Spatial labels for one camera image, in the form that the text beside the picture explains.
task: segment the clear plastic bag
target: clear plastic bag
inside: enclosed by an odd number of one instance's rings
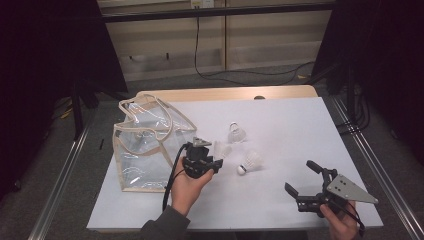
[[[164,192],[180,147],[196,126],[171,104],[144,94],[119,103],[127,115],[114,125],[113,149],[122,191]]]

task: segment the white tabletop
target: white tabletop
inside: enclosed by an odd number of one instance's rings
[[[231,100],[172,103],[197,127],[197,136],[226,141],[230,123],[247,132],[234,144],[222,169],[193,205],[189,230],[299,230],[327,226],[314,213],[300,213],[285,192],[290,183],[300,195],[322,191],[322,176],[306,166],[313,160],[337,169],[365,189],[321,98]],[[239,176],[237,166],[254,149],[265,159],[259,171]],[[112,157],[87,228],[101,232],[138,231],[161,213],[162,193],[122,192]],[[357,204],[366,227],[383,223],[375,206]]]

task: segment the wall outlet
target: wall outlet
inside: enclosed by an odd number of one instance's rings
[[[191,0],[191,8],[195,9],[195,8],[202,8],[202,0]]]
[[[203,0],[202,8],[214,8],[214,0]]]

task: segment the sleeve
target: sleeve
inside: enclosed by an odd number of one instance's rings
[[[190,220],[181,215],[171,206],[156,221],[149,220],[141,228],[141,239],[144,240],[175,240],[186,231]]]

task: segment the human hand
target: human hand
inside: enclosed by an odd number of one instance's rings
[[[200,178],[194,179],[187,176],[182,162],[183,160],[180,158],[175,168],[174,177],[176,177],[171,189],[171,206],[182,215],[187,216],[191,206],[199,198],[202,188],[212,179],[214,172],[210,169]]]
[[[349,201],[349,203],[346,205],[346,210],[355,215],[355,202]],[[330,236],[332,240],[351,240],[355,238],[358,232],[356,220],[343,211],[340,211],[336,216],[326,204],[321,204],[320,210],[330,223]]]

